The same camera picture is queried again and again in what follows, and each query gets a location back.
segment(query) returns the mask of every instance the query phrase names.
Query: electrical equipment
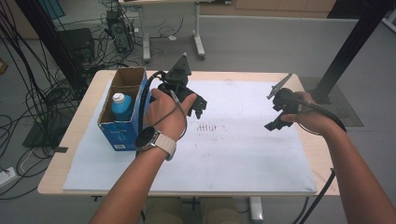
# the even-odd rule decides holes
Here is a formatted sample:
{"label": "electrical equipment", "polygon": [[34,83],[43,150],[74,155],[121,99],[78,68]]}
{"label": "electrical equipment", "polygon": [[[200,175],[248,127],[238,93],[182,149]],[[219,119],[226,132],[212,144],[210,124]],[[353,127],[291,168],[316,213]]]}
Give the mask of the electrical equipment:
{"label": "electrical equipment", "polygon": [[108,34],[113,38],[117,53],[132,51],[131,31],[130,28],[125,25],[124,20],[120,17],[120,12],[108,10],[106,12],[106,21]]}
{"label": "electrical equipment", "polygon": [[58,32],[61,41],[72,57],[79,63],[91,62],[94,59],[94,42],[88,28]]}
{"label": "electrical equipment", "polygon": [[14,167],[9,167],[8,169],[0,173],[0,188],[8,183],[11,183],[15,179],[18,179],[18,176],[15,173]]}

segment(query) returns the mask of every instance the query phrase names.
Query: wristwatch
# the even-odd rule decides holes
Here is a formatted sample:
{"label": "wristwatch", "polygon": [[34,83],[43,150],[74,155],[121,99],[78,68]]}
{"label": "wristwatch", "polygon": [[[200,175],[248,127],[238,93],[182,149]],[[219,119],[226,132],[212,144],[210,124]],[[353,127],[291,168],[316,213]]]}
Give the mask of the wristwatch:
{"label": "wristwatch", "polygon": [[176,151],[176,142],[172,138],[161,133],[155,126],[149,126],[140,132],[134,144],[139,152],[147,151],[152,147],[160,147],[169,154],[169,156],[166,157],[167,161],[172,160]]}

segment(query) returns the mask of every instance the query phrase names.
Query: blue box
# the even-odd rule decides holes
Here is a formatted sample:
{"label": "blue box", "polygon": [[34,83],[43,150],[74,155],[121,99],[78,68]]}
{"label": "blue box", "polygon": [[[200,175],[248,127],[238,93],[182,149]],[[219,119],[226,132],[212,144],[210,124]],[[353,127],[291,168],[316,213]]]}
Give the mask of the blue box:
{"label": "blue box", "polygon": [[[116,151],[135,150],[134,141],[138,134],[139,105],[142,91],[148,81],[143,67],[119,68],[108,90],[105,104],[98,119],[98,126]],[[134,113],[130,121],[115,121],[111,110],[112,96],[116,92],[130,95],[134,100]],[[145,110],[149,107],[148,92]]]}

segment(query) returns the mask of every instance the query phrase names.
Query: power strip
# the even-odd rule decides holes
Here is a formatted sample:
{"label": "power strip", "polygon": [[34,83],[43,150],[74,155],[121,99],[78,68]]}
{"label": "power strip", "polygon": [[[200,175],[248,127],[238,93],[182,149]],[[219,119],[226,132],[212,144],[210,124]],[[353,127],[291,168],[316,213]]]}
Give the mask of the power strip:
{"label": "power strip", "polygon": [[0,173],[0,188],[5,186],[6,184],[12,182],[14,179],[18,179],[17,174],[13,167],[9,167],[6,171]]}

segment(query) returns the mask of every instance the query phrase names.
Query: metal frame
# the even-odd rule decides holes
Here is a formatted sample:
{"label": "metal frame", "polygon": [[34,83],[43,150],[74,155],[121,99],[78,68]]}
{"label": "metal frame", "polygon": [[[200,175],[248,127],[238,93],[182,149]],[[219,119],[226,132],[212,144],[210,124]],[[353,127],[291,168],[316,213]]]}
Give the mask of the metal frame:
{"label": "metal frame", "polygon": [[30,22],[39,38],[43,41],[50,55],[58,64],[73,90],[76,91],[78,98],[82,99],[88,84],[76,67],[60,37],[57,34],[49,14],[41,6],[38,0],[15,0],[21,12]]}
{"label": "metal frame", "polygon": [[387,19],[382,19],[382,22],[384,22],[385,25],[389,27],[394,33],[396,33],[396,25],[393,23],[396,22],[396,9],[393,11],[392,14]]}
{"label": "metal frame", "polygon": [[359,19],[351,34],[346,39],[343,47],[338,51],[317,87],[310,91],[317,103],[326,103],[329,101],[328,95],[335,83],[343,75],[387,12],[389,12],[392,3],[393,0],[372,1],[372,4]]}

